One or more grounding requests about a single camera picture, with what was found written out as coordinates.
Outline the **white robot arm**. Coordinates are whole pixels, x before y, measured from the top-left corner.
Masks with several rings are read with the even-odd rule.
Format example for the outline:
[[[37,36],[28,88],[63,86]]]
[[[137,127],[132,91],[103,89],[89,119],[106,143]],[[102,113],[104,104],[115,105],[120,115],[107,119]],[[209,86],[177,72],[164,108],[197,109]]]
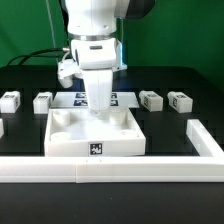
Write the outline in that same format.
[[[118,19],[146,16],[155,0],[61,0],[68,15],[70,58],[58,63],[58,79],[68,88],[72,78],[84,80],[89,109],[110,107],[113,73],[121,68],[121,43],[115,37]]]

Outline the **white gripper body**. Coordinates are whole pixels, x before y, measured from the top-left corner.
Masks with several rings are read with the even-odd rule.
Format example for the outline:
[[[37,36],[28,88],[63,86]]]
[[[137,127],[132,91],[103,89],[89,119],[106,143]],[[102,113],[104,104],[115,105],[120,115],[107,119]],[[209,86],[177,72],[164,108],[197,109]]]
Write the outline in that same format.
[[[89,109],[97,112],[107,110],[110,107],[113,68],[117,62],[116,39],[73,39],[71,50],[83,76]]]

